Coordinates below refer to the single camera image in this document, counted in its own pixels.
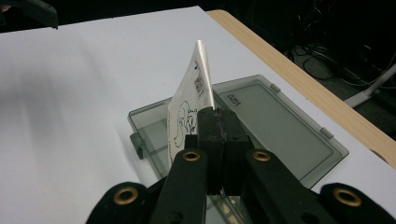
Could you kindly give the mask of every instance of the screw hole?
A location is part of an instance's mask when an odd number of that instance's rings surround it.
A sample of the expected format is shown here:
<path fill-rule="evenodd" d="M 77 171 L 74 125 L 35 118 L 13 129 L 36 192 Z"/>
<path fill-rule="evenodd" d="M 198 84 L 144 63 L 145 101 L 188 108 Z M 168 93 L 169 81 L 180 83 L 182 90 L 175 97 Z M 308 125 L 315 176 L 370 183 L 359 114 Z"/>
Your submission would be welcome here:
<path fill-rule="evenodd" d="M 126 187 L 119 189 L 115 194 L 113 201 L 118 205 L 125 205 L 134 202 L 138 195 L 137 189 L 133 187 Z"/>
<path fill-rule="evenodd" d="M 334 189 L 332 191 L 335 199 L 337 199 L 340 203 L 352 206 L 359 207 L 361 206 L 361 198 L 356 195 L 352 190 L 349 189 Z"/>
<path fill-rule="evenodd" d="M 265 152 L 256 151 L 253 153 L 254 159 L 258 161 L 269 161 L 271 160 L 271 156 Z"/>
<path fill-rule="evenodd" d="M 198 161 L 200 158 L 201 155 L 193 151 L 188 151 L 183 154 L 183 159 L 186 161 Z"/>

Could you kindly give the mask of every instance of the plastic case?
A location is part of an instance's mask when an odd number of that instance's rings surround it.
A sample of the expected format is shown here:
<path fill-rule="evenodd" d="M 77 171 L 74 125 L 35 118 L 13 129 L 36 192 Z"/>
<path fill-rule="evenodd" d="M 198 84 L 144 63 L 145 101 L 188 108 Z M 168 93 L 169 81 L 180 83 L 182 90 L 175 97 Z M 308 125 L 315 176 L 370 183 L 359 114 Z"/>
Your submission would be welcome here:
<path fill-rule="evenodd" d="M 274 152 L 307 188 L 348 154 L 329 131 L 261 75 L 216 84 L 213 91 L 216 106 L 237 114 L 255 147 Z M 134 148 L 149 160 L 159 178 L 169 171 L 166 123 L 170 100 L 136 109 L 128 116 Z M 206 223 L 245 223 L 239 206 L 238 197 L 209 197 Z"/>

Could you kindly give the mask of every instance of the black mechanical arm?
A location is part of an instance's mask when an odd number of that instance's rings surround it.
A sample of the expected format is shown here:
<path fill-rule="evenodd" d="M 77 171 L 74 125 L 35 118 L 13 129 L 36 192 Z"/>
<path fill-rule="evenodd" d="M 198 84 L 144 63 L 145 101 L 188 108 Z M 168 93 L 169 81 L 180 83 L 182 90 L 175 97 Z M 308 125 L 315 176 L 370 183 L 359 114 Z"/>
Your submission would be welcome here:
<path fill-rule="evenodd" d="M 257 149 L 226 109 L 198 113 L 168 177 L 146 188 L 111 188 L 87 223 L 205 223 L 206 195 L 240 196 L 246 223 L 396 223 L 357 189 L 330 184 L 306 189 L 272 152 Z"/>
<path fill-rule="evenodd" d="M 51 5 L 40 0 L 0 0 L 0 6 L 21 7 L 23 15 L 28 16 L 42 24 L 58 28 L 58 14 Z M 0 10 L 0 25 L 5 25 L 6 19 Z"/>

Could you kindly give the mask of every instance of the dark floor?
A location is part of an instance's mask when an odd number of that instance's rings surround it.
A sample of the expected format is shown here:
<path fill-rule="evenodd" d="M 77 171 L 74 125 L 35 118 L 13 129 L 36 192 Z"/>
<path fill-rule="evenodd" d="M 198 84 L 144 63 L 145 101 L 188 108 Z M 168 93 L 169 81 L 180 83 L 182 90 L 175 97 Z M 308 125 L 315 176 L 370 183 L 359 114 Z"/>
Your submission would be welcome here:
<path fill-rule="evenodd" d="M 353 75 L 340 74 L 323 59 L 317 59 L 297 47 L 293 51 L 294 62 L 314 77 L 341 100 L 345 100 L 356 93 L 368 88 L 370 80 L 376 77 L 367 77 L 364 72 L 355 72 Z M 396 140 L 396 81 L 390 80 L 379 89 L 379 94 L 369 101 L 358 105 L 355 110 L 372 122 L 378 129 Z"/>

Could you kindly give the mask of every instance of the white table surface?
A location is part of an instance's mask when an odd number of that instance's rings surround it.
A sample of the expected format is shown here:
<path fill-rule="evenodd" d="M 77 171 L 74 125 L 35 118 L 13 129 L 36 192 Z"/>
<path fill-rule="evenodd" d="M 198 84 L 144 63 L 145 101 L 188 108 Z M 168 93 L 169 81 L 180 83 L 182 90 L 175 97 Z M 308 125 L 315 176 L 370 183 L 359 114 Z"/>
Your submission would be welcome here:
<path fill-rule="evenodd" d="M 0 223 L 83 223 L 124 181 L 156 181 L 135 155 L 129 111 L 171 97 L 195 41 L 213 83 L 263 74 L 349 155 L 320 180 L 396 217 L 396 172 L 198 7 L 0 34 Z"/>

